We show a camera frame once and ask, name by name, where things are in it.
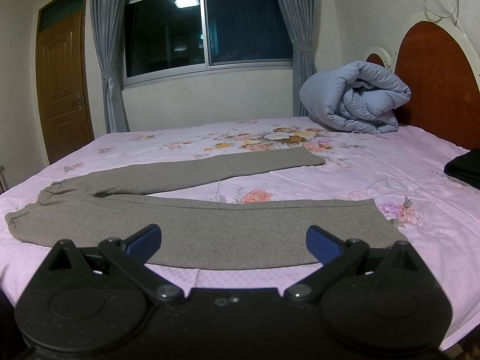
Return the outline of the grey pants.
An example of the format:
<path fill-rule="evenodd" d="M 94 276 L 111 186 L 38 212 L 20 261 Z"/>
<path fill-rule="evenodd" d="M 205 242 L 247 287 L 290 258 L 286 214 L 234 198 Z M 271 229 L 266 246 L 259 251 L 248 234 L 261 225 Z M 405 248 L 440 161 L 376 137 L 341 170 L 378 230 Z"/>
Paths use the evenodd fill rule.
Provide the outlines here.
<path fill-rule="evenodd" d="M 217 271 L 310 264 L 306 232 L 312 225 L 343 240 L 359 238 L 373 248 L 402 240 L 372 200 L 238 205 L 167 197 L 169 191 L 237 176 L 320 164 L 321 157 L 297 147 L 124 166 L 54 183 L 35 203 L 8 213 L 5 220 L 14 238 L 42 246 L 61 239 L 92 246 L 156 224 L 162 245 L 152 263 Z"/>

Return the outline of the pink floral bed sheet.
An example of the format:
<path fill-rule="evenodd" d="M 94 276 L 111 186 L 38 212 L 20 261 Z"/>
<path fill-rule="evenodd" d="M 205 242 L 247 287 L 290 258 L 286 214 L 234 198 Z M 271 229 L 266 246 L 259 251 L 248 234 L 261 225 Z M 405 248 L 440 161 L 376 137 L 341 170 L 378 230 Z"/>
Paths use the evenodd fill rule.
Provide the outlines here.
<path fill-rule="evenodd" d="M 464 149 L 418 127 L 335 133 L 296 117 L 111 133 L 2 194 L 1 213 L 34 203 L 55 181 L 90 172 L 296 146 L 325 163 L 219 181 L 182 191 L 180 197 L 233 204 L 373 199 L 415 246 L 450 299 L 453 319 L 442 347 L 451 347 L 479 325 L 479 192 L 443 171 Z"/>

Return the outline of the light blue rolled duvet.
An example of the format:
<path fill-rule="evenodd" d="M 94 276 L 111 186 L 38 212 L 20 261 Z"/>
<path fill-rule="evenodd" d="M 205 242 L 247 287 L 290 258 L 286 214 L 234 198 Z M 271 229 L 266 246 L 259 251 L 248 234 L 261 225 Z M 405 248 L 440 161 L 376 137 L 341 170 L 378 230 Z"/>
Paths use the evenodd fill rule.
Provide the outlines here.
<path fill-rule="evenodd" d="M 318 72 L 308 78 L 299 98 L 309 116 L 344 133 L 393 133 L 394 110 L 411 98 L 411 89 L 388 69 L 366 61 Z"/>

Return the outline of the brown wooden door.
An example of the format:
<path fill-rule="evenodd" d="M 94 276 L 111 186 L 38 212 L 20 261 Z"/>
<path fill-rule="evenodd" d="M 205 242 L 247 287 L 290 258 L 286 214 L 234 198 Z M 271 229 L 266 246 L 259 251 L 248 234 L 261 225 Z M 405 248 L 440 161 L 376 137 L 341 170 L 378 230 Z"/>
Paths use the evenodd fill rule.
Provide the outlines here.
<path fill-rule="evenodd" d="M 85 58 L 86 0 L 53 0 L 39 10 L 37 104 L 49 162 L 94 139 Z"/>

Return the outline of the red wooden headboard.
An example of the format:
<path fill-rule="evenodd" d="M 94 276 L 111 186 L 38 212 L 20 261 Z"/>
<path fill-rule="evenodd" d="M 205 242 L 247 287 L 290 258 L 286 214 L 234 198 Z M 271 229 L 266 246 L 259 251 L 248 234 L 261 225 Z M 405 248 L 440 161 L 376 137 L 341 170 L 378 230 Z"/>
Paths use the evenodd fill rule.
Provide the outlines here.
<path fill-rule="evenodd" d="M 394 111 L 402 125 L 468 150 L 479 147 L 479 55 L 454 24 L 416 13 L 400 30 L 393 54 L 372 46 L 364 59 L 411 89 L 410 101 Z"/>

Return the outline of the left grey curtain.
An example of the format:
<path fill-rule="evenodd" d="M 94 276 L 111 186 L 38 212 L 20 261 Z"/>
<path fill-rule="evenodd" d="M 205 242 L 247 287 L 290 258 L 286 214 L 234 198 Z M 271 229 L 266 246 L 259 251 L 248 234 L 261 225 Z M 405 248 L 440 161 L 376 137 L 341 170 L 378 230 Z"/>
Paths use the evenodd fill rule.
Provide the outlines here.
<path fill-rule="evenodd" d="M 120 51 L 126 0 L 89 0 L 90 17 L 101 72 L 103 109 L 108 133 L 128 132 L 122 95 Z"/>

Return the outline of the grey curtain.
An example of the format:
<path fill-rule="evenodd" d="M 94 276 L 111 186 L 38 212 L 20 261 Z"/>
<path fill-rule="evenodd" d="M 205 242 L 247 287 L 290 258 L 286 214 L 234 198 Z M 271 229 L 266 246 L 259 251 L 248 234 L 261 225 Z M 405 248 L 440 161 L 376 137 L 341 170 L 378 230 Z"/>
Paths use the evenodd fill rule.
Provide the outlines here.
<path fill-rule="evenodd" d="M 318 0 L 277 0 L 292 44 L 293 115 L 307 116 L 299 92 L 304 82 L 317 72 L 314 41 Z"/>
<path fill-rule="evenodd" d="M 128 132 L 122 95 L 120 51 L 126 0 L 89 0 L 90 17 L 101 72 L 103 109 L 108 133 Z"/>

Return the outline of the right grey curtain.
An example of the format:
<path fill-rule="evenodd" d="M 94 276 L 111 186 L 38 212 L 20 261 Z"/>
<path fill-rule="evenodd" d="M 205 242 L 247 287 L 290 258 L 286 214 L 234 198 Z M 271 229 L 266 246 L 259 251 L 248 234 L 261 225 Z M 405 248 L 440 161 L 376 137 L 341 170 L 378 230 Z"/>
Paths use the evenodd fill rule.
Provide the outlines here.
<path fill-rule="evenodd" d="M 293 115 L 307 116 L 299 92 L 304 82 L 317 72 L 314 41 L 318 0 L 277 0 L 292 44 Z"/>

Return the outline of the aluminium frame window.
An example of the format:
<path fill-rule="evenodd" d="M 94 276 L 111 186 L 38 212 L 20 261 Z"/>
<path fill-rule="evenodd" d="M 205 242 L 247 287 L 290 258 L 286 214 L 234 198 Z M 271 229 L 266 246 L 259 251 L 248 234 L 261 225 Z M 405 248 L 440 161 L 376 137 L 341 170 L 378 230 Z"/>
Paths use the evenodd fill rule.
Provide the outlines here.
<path fill-rule="evenodd" d="M 278 0 L 127 0 L 127 84 L 224 69 L 286 68 Z"/>

